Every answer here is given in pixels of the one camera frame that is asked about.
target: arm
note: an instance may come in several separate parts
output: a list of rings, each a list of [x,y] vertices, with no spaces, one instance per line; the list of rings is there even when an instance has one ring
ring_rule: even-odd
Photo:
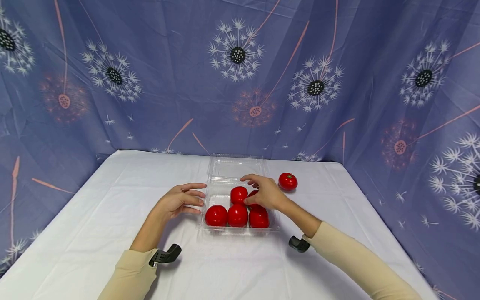
[[[166,223],[182,212],[200,214],[198,209],[186,205],[204,205],[204,202],[197,197],[204,198],[205,194],[193,189],[205,187],[206,184],[202,183],[175,186],[157,202],[133,240],[130,249],[123,252],[98,300],[143,300],[145,298],[156,278],[156,266],[151,267],[148,263],[158,250],[156,246],[160,242]]]
[[[363,244],[330,224],[317,219],[287,198],[273,179],[258,175],[244,176],[241,181],[259,192],[246,204],[258,203],[288,216],[304,233],[304,239],[330,263],[339,267],[374,300],[420,300],[418,293],[400,278],[384,261]]]

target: pink stem line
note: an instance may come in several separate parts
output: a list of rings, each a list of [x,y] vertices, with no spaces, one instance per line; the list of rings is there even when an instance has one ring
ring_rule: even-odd
[[[192,134],[193,134],[193,137],[195,138],[195,140],[197,140],[198,144],[200,144],[200,146],[205,150],[205,152],[207,152],[208,156],[210,156],[210,153],[207,151],[207,149],[205,149],[205,147],[202,145],[202,143],[197,138],[197,136],[193,132],[192,132]]]
[[[336,4],[335,4],[335,26],[334,26],[334,29],[333,29],[333,41],[332,41],[332,48],[330,49],[330,55],[328,56],[328,60],[330,60],[330,58],[332,57],[332,53],[333,53],[333,48],[335,46],[335,38],[336,38],[336,22],[338,20],[338,0],[336,0]]]
[[[57,191],[67,192],[67,193],[69,193],[69,194],[75,194],[74,192],[69,192],[69,191],[63,190],[63,189],[61,189],[61,188],[57,188],[56,186],[51,185],[50,183],[46,183],[45,181],[41,181],[41,180],[39,180],[39,179],[37,179],[37,178],[32,178],[32,180],[35,181],[35,182],[38,182],[38,183],[40,183],[40,184],[42,184],[42,185],[45,185],[46,187],[55,189],[55,190],[57,190]]]
[[[457,56],[459,56],[460,54],[465,53],[465,52],[467,52],[467,51],[475,48],[475,47],[478,46],[478,45],[480,45],[480,43],[477,43],[477,44],[475,44],[475,45],[473,45],[473,46],[471,46],[471,47],[468,47],[467,49],[465,49],[465,50],[463,50],[463,51],[460,51],[459,53],[455,54],[455,55],[452,56],[451,58],[457,57]]]
[[[301,41],[303,40],[303,37],[305,36],[305,32],[307,31],[307,28],[308,28],[308,24],[309,24],[309,23],[310,23],[310,21],[308,21],[307,24],[305,25],[305,28],[303,29],[303,32],[302,32],[302,34],[301,34],[301,36],[300,36],[300,39],[299,39],[299,41],[297,42],[297,46],[295,47],[295,50],[293,50],[293,53],[292,53],[292,55],[290,56],[290,60],[288,61],[285,69],[283,70],[282,75],[280,76],[280,78],[279,78],[278,81],[276,82],[275,86],[274,86],[273,89],[270,91],[270,93],[268,93],[267,97],[266,97],[265,100],[262,102],[262,104],[265,103],[265,101],[270,98],[270,95],[273,93],[273,91],[275,91],[276,86],[278,85],[278,83],[280,82],[280,80],[282,80],[283,75],[285,75],[285,72],[287,71],[288,66],[289,66],[290,63],[292,62],[293,56],[295,55],[295,53],[297,53],[297,50],[299,49],[300,43],[301,43]]]
[[[407,146],[410,146],[410,145],[412,145],[414,142],[418,141],[419,139],[421,139],[421,138],[423,138],[423,137],[425,137],[425,136],[429,135],[430,133],[433,133],[433,132],[435,132],[435,131],[439,130],[440,128],[442,128],[442,127],[444,127],[444,126],[446,126],[446,125],[448,125],[448,124],[452,123],[452,122],[453,122],[453,121],[455,121],[455,120],[458,120],[458,119],[459,119],[459,118],[461,118],[461,117],[464,117],[464,116],[466,116],[466,115],[468,115],[468,114],[470,114],[470,113],[474,112],[475,110],[477,110],[477,109],[479,109],[479,108],[480,108],[480,105],[478,105],[478,106],[475,106],[474,108],[472,108],[471,110],[467,111],[466,113],[463,113],[463,114],[461,114],[460,116],[458,116],[458,117],[456,117],[456,118],[454,118],[454,119],[451,119],[450,121],[448,121],[448,122],[446,122],[446,123],[444,123],[444,124],[442,124],[442,125],[438,126],[437,128],[435,128],[435,129],[433,129],[433,130],[430,130],[430,131],[429,131],[429,132],[427,132],[426,134],[422,134],[421,136],[419,136],[418,138],[416,138],[415,140],[413,140],[413,142],[409,143]]]
[[[90,15],[88,14],[86,8],[84,7],[84,4],[82,3],[82,0],[78,0],[78,2],[80,2],[80,5],[84,8],[84,11],[85,11],[85,13],[87,14],[87,17],[90,19],[90,22],[92,23],[92,26],[93,26],[93,28],[95,29],[96,34],[98,35],[98,38],[99,38],[100,40],[102,40],[102,38],[101,38],[101,36],[100,36],[100,33],[98,33],[98,30],[96,29],[95,24],[93,24],[93,20],[92,20],[92,18],[90,18]]]
[[[335,133],[336,133],[340,128],[342,128],[343,126],[345,126],[345,125],[347,125],[348,123],[352,122],[353,120],[355,120],[355,119],[350,119],[350,120],[348,120],[348,121],[343,122],[343,123],[333,132],[332,136],[331,136],[330,139],[325,143],[325,145],[323,145],[320,149],[318,149],[317,152],[314,153],[314,155],[317,154],[318,151],[322,150],[325,146],[327,146],[327,144],[333,139]]]
[[[342,153],[342,164],[345,164],[345,132],[343,132],[343,153]]]
[[[17,185],[18,185],[18,172],[20,170],[20,156],[17,156],[17,159],[15,161],[15,165],[13,167],[12,171],[12,198],[10,199],[10,242],[13,248],[14,242],[13,242],[13,225],[14,225],[14,219],[13,219],[13,205],[15,203],[15,197],[17,195]]]
[[[58,4],[57,0],[53,0],[53,2],[55,2],[55,9],[57,10],[57,19],[59,21],[61,39],[63,41],[63,55],[65,57],[65,75],[63,77],[63,93],[65,93],[65,91],[67,90],[67,68],[68,68],[67,47],[65,46],[65,34],[64,34],[64,31],[63,31],[63,22],[61,21],[59,4]]]
[[[190,119],[188,122],[185,123],[185,125],[183,125],[183,127],[179,130],[179,132],[177,132],[177,134],[173,137],[172,141],[168,144],[168,147],[167,149],[170,149],[170,145],[172,145],[173,141],[175,141],[175,139],[177,138],[177,136],[180,134],[180,132],[182,132],[185,128],[187,128],[187,126],[193,121],[193,119]]]
[[[257,30],[255,30],[255,33],[253,34],[253,36],[255,36],[257,34],[257,32],[260,31],[260,29],[264,26],[264,24],[267,22],[268,18],[270,18],[270,16],[273,14],[273,11],[275,10],[275,8],[277,7],[277,5],[280,3],[280,0],[278,0],[276,3],[275,3],[275,6],[272,8],[272,10],[270,11],[270,13],[268,14],[268,16],[265,18],[264,22],[257,28]],[[248,42],[250,42],[250,39],[251,37],[249,37],[247,39],[247,42],[245,43],[245,45],[248,44]]]
[[[330,54],[328,55],[327,62],[330,62],[330,59],[331,59],[332,53],[333,53],[333,48],[335,46],[337,18],[338,18],[338,0],[336,0],[336,4],[335,4],[335,26],[334,26],[334,29],[333,29],[332,47],[330,48]],[[324,79],[324,75],[325,75],[325,68],[322,68],[322,74],[320,75],[320,80]]]

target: curtain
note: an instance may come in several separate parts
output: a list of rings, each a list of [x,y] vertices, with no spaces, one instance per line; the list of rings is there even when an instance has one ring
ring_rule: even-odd
[[[480,282],[478,0],[2,0],[0,276],[117,149],[342,163]]]

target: hand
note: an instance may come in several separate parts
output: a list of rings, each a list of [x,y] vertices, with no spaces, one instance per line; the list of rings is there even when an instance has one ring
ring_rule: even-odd
[[[186,205],[203,206],[203,200],[197,198],[205,198],[205,194],[201,191],[193,189],[204,189],[207,185],[204,183],[187,183],[174,186],[168,191],[155,205],[154,210],[161,214],[161,218],[168,221],[180,213],[190,213],[199,215],[198,209],[188,207]]]
[[[257,203],[267,209],[279,210],[280,207],[290,201],[272,178],[267,178],[255,174],[245,175],[240,181],[248,180],[249,185],[258,188],[258,193],[245,199],[245,204]]]

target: black gripper attachment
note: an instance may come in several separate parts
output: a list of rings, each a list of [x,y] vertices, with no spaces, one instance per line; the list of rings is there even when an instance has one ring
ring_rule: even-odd
[[[306,240],[299,240],[295,236],[290,238],[290,240],[288,241],[288,245],[300,253],[304,253],[310,247],[310,244]]]
[[[167,252],[157,250],[148,264],[153,267],[154,263],[165,264],[174,262],[180,255],[180,252],[181,247],[177,244],[171,245]]]

